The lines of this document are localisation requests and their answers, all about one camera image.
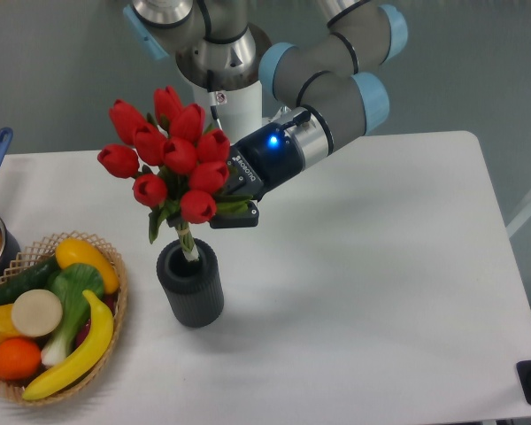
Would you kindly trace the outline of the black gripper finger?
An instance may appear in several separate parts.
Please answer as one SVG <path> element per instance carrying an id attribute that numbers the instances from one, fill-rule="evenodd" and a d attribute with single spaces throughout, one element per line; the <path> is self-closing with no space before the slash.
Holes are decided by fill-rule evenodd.
<path id="1" fill-rule="evenodd" d="M 217 213 L 209 225 L 213 229 L 226 228 L 254 228 L 259 222 L 259 210 L 257 204 L 249 201 L 242 212 Z"/>

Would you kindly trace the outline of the dark blue black gripper body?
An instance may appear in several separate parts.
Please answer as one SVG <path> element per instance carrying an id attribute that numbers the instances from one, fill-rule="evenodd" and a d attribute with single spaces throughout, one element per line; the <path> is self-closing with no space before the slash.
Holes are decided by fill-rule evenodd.
<path id="1" fill-rule="evenodd" d="M 264 126 L 230 147 L 226 195 L 261 199 L 301 173 L 304 160 L 283 126 Z"/>

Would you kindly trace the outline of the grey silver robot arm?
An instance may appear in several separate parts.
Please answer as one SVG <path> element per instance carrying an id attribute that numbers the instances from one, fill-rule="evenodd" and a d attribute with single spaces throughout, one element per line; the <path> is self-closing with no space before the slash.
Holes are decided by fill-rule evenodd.
<path id="1" fill-rule="evenodd" d="M 328 28 L 310 48 L 271 43 L 245 1 L 132 1 L 124 16 L 156 59 L 174 58 L 207 122 L 232 141 L 225 191 L 252 202 L 367 135 L 389 116 L 373 69 L 408 40 L 402 13 L 321 1 Z"/>

